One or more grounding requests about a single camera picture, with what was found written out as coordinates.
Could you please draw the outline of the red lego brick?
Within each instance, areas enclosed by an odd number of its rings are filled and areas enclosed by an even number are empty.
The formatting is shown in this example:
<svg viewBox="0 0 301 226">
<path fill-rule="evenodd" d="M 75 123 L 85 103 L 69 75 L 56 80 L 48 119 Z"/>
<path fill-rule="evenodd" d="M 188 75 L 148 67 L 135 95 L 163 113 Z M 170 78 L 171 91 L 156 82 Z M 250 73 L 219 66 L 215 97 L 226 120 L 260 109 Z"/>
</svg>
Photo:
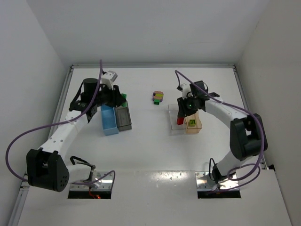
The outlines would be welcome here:
<svg viewBox="0 0 301 226">
<path fill-rule="evenodd" d="M 184 117 L 178 117 L 176 121 L 177 125 L 183 125 L 184 124 Z"/>
</svg>

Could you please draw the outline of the lime green lego brick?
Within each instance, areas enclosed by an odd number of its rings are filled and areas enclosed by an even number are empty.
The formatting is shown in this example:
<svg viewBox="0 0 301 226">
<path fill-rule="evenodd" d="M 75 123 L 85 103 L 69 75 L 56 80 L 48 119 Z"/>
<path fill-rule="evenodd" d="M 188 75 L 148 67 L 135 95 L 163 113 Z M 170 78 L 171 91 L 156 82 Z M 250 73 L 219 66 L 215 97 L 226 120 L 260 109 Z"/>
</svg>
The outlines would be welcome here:
<svg viewBox="0 0 301 226">
<path fill-rule="evenodd" d="M 195 120 L 195 119 L 190 119 L 190 120 L 188 121 L 188 126 L 189 126 L 189 127 L 196 127 L 196 126 L 197 126 L 196 120 Z"/>
</svg>

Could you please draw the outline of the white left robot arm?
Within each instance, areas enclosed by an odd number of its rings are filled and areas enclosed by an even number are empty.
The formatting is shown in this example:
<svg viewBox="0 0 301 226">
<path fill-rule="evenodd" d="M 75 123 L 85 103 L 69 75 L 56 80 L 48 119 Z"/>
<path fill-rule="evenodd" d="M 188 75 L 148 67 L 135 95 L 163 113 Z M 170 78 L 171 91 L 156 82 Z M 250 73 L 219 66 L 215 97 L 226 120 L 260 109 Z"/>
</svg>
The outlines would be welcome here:
<svg viewBox="0 0 301 226">
<path fill-rule="evenodd" d="M 94 177 L 95 165 L 79 161 L 66 165 L 64 158 L 79 132 L 90 123 L 103 105 L 119 107 L 126 102 L 116 76 L 107 72 L 100 80 L 86 78 L 82 81 L 70 103 L 65 121 L 59 123 L 53 135 L 37 150 L 26 155 L 28 183 L 56 192 L 63 191 L 68 184 L 91 185 L 98 181 Z"/>
</svg>

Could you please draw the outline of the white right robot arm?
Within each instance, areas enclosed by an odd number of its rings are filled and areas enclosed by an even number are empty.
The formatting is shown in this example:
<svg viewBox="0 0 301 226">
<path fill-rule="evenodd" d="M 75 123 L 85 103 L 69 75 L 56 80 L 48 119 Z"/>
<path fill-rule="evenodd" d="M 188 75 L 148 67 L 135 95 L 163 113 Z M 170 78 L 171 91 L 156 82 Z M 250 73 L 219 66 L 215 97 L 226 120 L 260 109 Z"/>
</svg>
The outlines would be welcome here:
<svg viewBox="0 0 301 226">
<path fill-rule="evenodd" d="M 232 176 L 249 158 L 263 156 L 268 148 L 261 116 L 250 115 L 226 105 L 215 92 L 209 92 L 203 81 L 181 84 L 177 87 L 182 96 L 177 98 L 176 123 L 182 125 L 184 118 L 203 110 L 223 122 L 230 130 L 230 151 L 218 163 L 210 167 L 209 177 L 215 183 Z"/>
</svg>

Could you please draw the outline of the smoky grey plastic bin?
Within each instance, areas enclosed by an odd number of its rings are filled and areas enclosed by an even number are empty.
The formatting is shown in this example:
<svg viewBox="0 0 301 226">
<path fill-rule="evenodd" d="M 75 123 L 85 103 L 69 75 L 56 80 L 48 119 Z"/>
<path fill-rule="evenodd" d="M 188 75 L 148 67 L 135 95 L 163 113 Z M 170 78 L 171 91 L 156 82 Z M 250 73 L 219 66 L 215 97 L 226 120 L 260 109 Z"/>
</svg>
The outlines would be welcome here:
<svg viewBox="0 0 301 226">
<path fill-rule="evenodd" d="M 115 108 L 116 124 L 119 132 L 131 130 L 132 122 L 128 107 L 117 107 Z"/>
</svg>

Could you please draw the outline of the clear plastic bin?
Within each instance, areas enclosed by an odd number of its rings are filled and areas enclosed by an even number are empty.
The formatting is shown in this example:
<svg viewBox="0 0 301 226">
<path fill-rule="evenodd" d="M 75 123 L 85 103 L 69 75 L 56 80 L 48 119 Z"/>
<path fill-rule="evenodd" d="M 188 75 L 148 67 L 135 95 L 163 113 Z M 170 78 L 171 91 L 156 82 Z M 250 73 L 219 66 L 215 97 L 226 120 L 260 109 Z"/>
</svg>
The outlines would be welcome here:
<svg viewBox="0 0 301 226">
<path fill-rule="evenodd" d="M 178 125 L 177 116 L 178 116 L 178 105 L 177 104 L 169 104 L 168 105 L 169 112 L 169 121 L 170 121 L 170 134 L 172 136 L 184 135 L 186 131 L 185 124 Z"/>
</svg>

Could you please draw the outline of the orange translucent plastic bin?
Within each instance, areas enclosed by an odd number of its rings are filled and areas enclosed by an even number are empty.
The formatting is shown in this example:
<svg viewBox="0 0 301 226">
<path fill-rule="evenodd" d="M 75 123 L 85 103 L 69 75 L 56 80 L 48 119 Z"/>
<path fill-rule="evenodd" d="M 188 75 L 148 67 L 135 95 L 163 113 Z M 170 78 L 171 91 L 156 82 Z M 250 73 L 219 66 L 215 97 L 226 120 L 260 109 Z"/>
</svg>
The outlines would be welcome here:
<svg viewBox="0 0 301 226">
<path fill-rule="evenodd" d="M 202 122 L 199 118 L 198 111 L 184 118 L 186 125 L 186 134 L 198 134 L 202 129 Z"/>
</svg>

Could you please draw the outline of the light blue plastic bin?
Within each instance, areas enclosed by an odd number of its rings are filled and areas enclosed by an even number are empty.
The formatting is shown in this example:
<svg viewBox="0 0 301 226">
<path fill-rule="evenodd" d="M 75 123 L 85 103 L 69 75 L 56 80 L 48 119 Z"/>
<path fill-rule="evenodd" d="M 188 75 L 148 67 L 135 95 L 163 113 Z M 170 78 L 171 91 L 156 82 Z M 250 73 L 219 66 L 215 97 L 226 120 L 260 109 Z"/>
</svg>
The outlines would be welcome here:
<svg viewBox="0 0 301 226">
<path fill-rule="evenodd" d="M 108 107 L 107 105 L 102 105 L 101 118 L 103 132 L 106 136 L 115 135 L 119 133 L 114 108 Z"/>
</svg>

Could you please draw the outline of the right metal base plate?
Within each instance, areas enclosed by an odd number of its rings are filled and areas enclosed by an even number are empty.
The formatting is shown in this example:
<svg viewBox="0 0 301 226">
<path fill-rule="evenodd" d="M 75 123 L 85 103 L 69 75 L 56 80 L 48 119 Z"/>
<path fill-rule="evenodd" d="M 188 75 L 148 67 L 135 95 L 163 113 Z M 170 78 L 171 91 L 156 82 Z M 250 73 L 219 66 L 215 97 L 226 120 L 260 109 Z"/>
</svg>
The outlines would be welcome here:
<svg viewBox="0 0 301 226">
<path fill-rule="evenodd" d="M 207 171 L 196 171 L 196 184 L 197 184 L 197 191 L 198 192 L 211 192 L 211 191 L 223 191 L 223 190 L 230 190 L 236 189 L 238 186 L 237 181 L 232 180 L 222 180 L 218 183 L 215 183 L 210 177 L 209 172 Z"/>
</svg>

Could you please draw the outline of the metal base plate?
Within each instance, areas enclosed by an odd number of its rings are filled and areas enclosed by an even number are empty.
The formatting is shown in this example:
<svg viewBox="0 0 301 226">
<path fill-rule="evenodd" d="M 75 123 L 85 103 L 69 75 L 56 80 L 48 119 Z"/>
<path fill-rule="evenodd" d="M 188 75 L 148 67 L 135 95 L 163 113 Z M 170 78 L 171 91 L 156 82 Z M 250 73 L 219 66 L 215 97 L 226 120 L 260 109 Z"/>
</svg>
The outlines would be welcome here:
<svg viewBox="0 0 301 226">
<path fill-rule="evenodd" d="M 197 184 L 197 191 L 198 192 L 211 192 L 211 191 L 223 191 L 223 190 L 230 190 L 236 189 L 238 186 L 237 181 L 232 180 L 222 180 L 218 183 L 215 183 L 210 177 L 209 172 L 207 171 L 196 171 L 196 184 Z"/>
<path fill-rule="evenodd" d="M 70 185 L 69 191 L 75 192 L 111 192 L 115 183 L 115 171 L 109 172 L 96 171 L 92 175 L 93 184 L 87 184 L 87 182 L 81 182 L 80 185 L 73 183 Z"/>
</svg>

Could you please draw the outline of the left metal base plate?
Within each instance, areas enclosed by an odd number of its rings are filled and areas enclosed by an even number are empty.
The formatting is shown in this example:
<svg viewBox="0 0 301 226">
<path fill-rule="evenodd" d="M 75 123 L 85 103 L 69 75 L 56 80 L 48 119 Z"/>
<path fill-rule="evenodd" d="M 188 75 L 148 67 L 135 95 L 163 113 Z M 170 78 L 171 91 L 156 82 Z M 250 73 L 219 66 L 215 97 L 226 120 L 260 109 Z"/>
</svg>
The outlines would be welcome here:
<svg viewBox="0 0 301 226">
<path fill-rule="evenodd" d="M 96 171 L 92 175 L 93 184 L 87 184 L 87 182 L 81 182 L 80 185 L 73 183 L 70 185 L 69 191 L 75 192 L 111 192 L 115 183 L 115 171 L 109 172 Z"/>
</svg>

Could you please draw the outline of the aluminium table frame rail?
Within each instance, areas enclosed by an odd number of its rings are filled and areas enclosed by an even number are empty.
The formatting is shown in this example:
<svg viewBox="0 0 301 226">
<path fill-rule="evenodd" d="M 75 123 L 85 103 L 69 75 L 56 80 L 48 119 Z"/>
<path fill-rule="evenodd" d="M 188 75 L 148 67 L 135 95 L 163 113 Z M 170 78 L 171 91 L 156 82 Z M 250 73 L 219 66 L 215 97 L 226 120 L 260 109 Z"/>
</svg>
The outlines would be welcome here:
<svg viewBox="0 0 301 226">
<path fill-rule="evenodd" d="M 200 113 L 197 135 L 170 134 L 167 106 L 180 96 L 175 70 L 203 80 L 228 103 L 246 107 L 232 65 L 106 65 L 118 74 L 127 94 L 132 129 L 105 136 L 97 114 L 72 144 L 69 155 L 116 171 L 110 199 L 70 199 L 28 187 L 19 193 L 10 224 L 14 226 L 274 226 L 289 224 L 274 172 L 263 170 L 246 180 L 240 198 L 200 199 L 196 171 L 229 151 L 229 130 L 214 116 Z M 164 93 L 155 105 L 153 92 Z"/>
</svg>

